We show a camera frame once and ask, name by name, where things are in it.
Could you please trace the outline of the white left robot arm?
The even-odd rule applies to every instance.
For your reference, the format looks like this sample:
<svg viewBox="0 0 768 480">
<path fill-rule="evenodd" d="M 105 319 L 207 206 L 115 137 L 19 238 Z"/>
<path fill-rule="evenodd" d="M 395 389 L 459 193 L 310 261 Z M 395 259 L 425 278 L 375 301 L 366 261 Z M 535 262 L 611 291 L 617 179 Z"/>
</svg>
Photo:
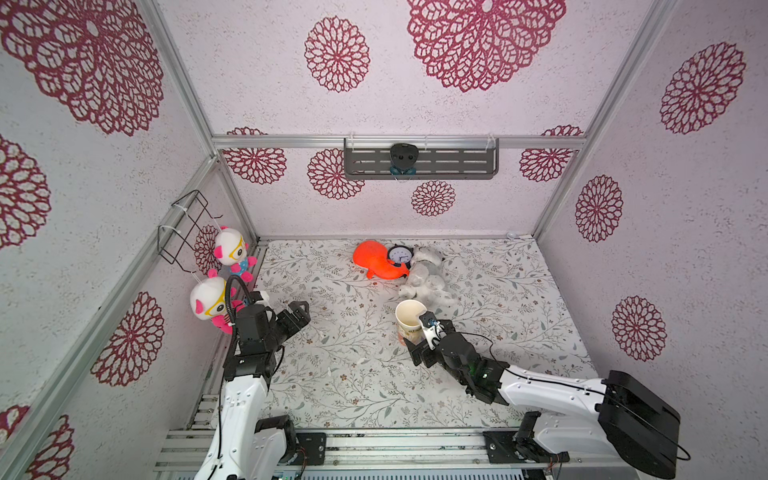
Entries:
<svg viewBox="0 0 768 480">
<path fill-rule="evenodd" d="M 263 418 L 277 352 L 311 321 L 309 304 L 293 301 L 280 312 L 251 304 L 235 313 L 224 362 L 218 425 L 197 479 L 272 479 L 298 449 L 289 416 Z"/>
</svg>

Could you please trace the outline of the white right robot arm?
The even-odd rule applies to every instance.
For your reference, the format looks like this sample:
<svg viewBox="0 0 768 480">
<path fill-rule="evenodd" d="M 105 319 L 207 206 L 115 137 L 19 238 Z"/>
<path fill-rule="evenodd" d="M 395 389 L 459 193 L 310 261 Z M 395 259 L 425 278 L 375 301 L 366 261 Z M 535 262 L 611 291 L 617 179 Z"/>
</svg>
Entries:
<svg viewBox="0 0 768 480">
<path fill-rule="evenodd" d="M 621 459 L 658 479 L 676 476 L 680 414 L 628 373 L 573 379 L 531 372 L 480 355 L 463 332 L 405 344 L 414 365 L 442 366 L 469 396 L 526 409 L 514 437 L 524 460 L 562 464 L 584 452 Z"/>
</svg>

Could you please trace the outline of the paper milk tea cup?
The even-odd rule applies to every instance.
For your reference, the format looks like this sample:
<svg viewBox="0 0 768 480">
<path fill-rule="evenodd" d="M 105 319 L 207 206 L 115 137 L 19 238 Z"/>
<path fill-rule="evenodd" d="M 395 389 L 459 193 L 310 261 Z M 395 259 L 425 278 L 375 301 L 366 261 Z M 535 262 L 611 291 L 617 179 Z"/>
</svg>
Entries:
<svg viewBox="0 0 768 480">
<path fill-rule="evenodd" d="M 395 317 L 398 338 L 402 344 L 408 340 L 414 345 L 418 345 L 423 339 L 422 324 L 420 315 L 425 313 L 427 308 L 419 301 L 408 299 L 401 301 L 395 308 Z"/>
</svg>

